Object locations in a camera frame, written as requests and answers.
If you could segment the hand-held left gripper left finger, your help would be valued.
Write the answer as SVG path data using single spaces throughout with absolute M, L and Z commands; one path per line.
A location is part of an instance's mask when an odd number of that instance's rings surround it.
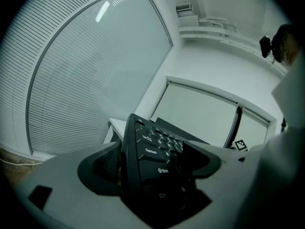
M 112 142 L 55 156 L 24 178 L 15 192 L 42 229 L 146 229 L 120 199 L 120 187 L 95 174 L 120 163 L 121 143 Z

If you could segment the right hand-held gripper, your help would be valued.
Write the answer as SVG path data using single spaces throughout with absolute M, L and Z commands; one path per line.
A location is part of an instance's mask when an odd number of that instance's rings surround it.
M 246 146 L 243 140 L 233 141 L 230 149 L 237 150 L 237 151 L 248 151 L 248 147 Z

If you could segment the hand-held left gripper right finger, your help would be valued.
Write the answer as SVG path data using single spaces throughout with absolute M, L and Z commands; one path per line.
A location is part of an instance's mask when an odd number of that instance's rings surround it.
M 186 191 L 159 206 L 159 229 L 240 229 L 242 205 L 257 170 L 259 153 L 190 141 L 190 164 L 203 165 Z

